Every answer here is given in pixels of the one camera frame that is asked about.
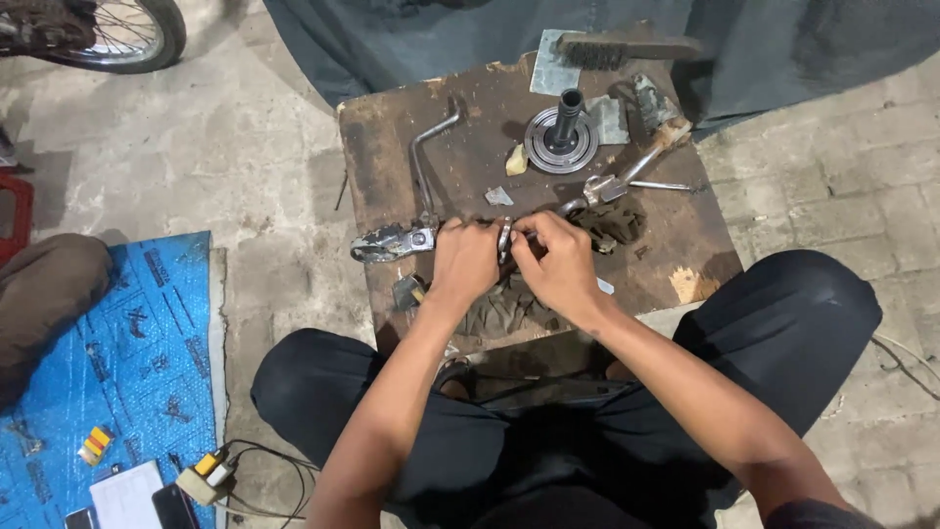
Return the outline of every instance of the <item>smartphone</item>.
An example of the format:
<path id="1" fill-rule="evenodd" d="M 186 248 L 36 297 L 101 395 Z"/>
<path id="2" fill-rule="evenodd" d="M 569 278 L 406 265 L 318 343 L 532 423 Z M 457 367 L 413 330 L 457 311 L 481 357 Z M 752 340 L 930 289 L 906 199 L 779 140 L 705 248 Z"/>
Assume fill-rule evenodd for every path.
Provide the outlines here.
<path id="1" fill-rule="evenodd" d="M 163 529 L 198 529 L 193 509 L 175 483 L 153 493 L 153 508 Z"/>
<path id="2" fill-rule="evenodd" d="M 84 508 L 70 513 L 65 517 L 65 529 L 97 529 L 95 519 L 91 516 L 91 509 Z"/>

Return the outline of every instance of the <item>person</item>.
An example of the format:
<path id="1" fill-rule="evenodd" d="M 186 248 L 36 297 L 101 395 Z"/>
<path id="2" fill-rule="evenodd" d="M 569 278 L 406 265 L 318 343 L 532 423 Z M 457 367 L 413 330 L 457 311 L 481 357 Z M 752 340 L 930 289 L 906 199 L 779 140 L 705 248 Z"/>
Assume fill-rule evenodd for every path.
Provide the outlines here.
<path id="1" fill-rule="evenodd" d="M 873 525 L 801 440 L 881 321 L 866 282 L 816 251 L 777 253 L 670 341 L 599 289 L 585 232 L 553 213 L 522 218 L 510 237 L 525 282 L 637 382 L 508 416 L 432 388 L 452 330 L 497 281 L 497 234 L 444 225 L 433 284 L 387 359 L 301 329 L 262 361 L 259 415 L 322 465 L 307 527 L 379 527 L 383 508 L 408 527 L 714 527 L 741 488 L 769 528 Z"/>
<path id="2" fill-rule="evenodd" d="M 102 241 L 61 233 L 0 265 L 0 415 L 5 415 L 55 338 L 104 296 L 113 263 Z"/>

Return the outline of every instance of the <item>blue mat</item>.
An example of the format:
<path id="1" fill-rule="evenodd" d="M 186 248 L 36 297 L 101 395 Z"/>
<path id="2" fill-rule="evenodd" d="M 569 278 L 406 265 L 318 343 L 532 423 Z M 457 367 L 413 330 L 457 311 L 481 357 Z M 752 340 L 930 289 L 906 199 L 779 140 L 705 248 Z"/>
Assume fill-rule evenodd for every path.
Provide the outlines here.
<path id="1" fill-rule="evenodd" d="M 113 464 L 156 459 L 164 483 L 215 443 L 209 368 L 209 232 L 110 248 L 111 290 L 55 344 L 0 419 L 0 529 L 62 529 Z M 15 423 L 43 448 L 12 434 Z M 95 425 L 116 438 L 97 467 L 76 455 Z M 202 529 L 210 507 L 196 506 Z"/>

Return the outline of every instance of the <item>red stool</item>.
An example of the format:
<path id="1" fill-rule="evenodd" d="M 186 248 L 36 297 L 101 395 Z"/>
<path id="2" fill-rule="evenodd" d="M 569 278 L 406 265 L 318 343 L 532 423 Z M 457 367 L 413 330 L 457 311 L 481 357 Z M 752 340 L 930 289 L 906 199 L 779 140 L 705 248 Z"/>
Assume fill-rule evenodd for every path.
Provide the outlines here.
<path id="1" fill-rule="evenodd" d="M 33 185 L 14 178 L 9 169 L 0 169 L 0 190 L 3 189 L 13 192 L 16 203 L 13 206 L 13 235 L 0 237 L 0 265 L 29 245 L 29 231 L 33 225 Z"/>

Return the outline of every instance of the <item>concrete floor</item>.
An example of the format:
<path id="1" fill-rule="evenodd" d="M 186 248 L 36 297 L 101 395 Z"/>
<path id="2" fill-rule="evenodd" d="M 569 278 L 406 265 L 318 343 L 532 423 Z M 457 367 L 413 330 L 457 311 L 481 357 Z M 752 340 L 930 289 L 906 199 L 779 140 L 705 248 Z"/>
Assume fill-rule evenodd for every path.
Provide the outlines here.
<path id="1" fill-rule="evenodd" d="M 35 239 L 212 231 L 227 249 L 227 435 L 289 450 L 248 399 L 264 353 L 307 326 L 373 342 L 362 269 L 346 250 L 350 201 L 333 211 L 344 166 L 337 127 L 260 1 L 180 3 L 190 41 L 178 66 L 117 77 L 8 59 L 0 108 L 36 168 Z M 699 145 L 746 265 L 784 248 L 836 255 L 875 285 L 881 332 L 922 358 L 940 352 L 938 98 L 935 56 Z M 669 329 L 681 313 L 650 320 Z M 807 441 L 863 511 L 892 528 L 940 527 L 938 403 L 882 364 L 866 351 Z M 916 362 L 910 371 L 940 390 Z M 239 491 L 293 509 L 296 475 L 265 462 L 244 462 Z M 747 499 L 718 519 L 726 529 L 760 525 Z"/>

